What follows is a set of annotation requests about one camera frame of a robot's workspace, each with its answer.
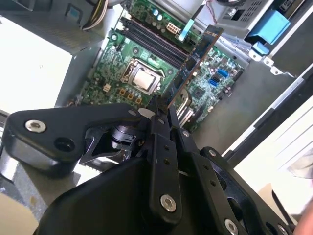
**white surface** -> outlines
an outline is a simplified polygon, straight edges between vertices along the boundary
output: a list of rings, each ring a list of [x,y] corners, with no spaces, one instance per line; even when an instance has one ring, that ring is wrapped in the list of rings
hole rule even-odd
[[[313,96],[256,147],[235,170],[259,191],[313,147]]]
[[[280,172],[271,180],[272,189],[288,214],[301,215],[313,196],[312,179]]]
[[[0,24],[0,109],[53,108],[72,56],[6,18]]]

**bolt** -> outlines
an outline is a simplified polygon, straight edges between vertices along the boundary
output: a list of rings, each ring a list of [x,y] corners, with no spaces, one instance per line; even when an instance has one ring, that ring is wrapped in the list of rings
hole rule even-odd
[[[213,157],[216,156],[216,153],[215,153],[212,149],[209,150],[209,153],[210,153]]]
[[[133,110],[130,109],[128,112],[129,112],[131,115],[136,116],[136,112],[135,112],[135,111],[133,111]]]
[[[281,226],[280,224],[278,224],[277,226],[278,226],[279,230],[282,232],[283,235],[288,235],[286,229],[284,229],[283,226]]]
[[[237,226],[234,224],[233,221],[231,221],[230,219],[226,219],[224,224],[225,224],[227,230],[230,232],[230,234],[238,235]]]
[[[176,210],[175,200],[168,194],[161,196],[161,205],[168,212],[174,212]]]
[[[182,132],[183,134],[184,134],[184,136],[186,136],[186,137],[189,137],[190,135],[189,135],[189,133],[187,132],[187,131],[183,131]]]
[[[46,130],[46,125],[42,121],[29,120],[25,123],[25,128],[31,132],[42,133]]]
[[[144,140],[139,140],[139,141],[138,141],[138,146],[142,146],[144,143],[145,143]]]

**blue sata port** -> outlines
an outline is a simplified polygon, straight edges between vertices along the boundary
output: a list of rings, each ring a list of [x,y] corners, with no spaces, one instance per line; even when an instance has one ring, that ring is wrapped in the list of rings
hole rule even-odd
[[[213,80],[210,80],[209,83],[214,86],[214,87],[217,87],[217,82],[213,81]]]
[[[229,74],[225,70],[222,70],[222,69],[217,70],[217,73],[223,77],[229,76]]]

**ram slot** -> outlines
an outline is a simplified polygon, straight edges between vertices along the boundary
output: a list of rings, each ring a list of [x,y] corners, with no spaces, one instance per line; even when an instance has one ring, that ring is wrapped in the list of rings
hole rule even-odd
[[[187,54],[134,20],[128,20],[122,17],[121,21],[125,28],[124,30],[117,30],[119,33],[151,51],[175,68],[179,68],[187,58]]]

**blue plastic tab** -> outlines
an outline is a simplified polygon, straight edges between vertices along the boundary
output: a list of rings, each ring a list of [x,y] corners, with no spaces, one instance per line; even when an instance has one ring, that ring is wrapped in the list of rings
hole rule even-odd
[[[217,82],[213,81],[213,80],[210,80],[209,83],[214,86],[214,87],[217,87]]]
[[[225,70],[222,70],[222,69],[217,70],[217,73],[223,77],[229,76],[229,74]]]
[[[191,29],[192,25],[194,24],[194,20],[190,19],[188,21],[188,23],[186,24],[185,28],[183,29],[183,31],[181,32],[180,36],[178,37],[178,40],[180,40],[181,42],[183,42],[187,36],[187,33],[189,32],[189,30]]]
[[[273,45],[289,25],[290,22],[278,11],[269,10],[252,29],[248,37],[259,36]]]
[[[260,42],[256,42],[252,48],[260,55],[267,55],[269,53],[269,49]]]

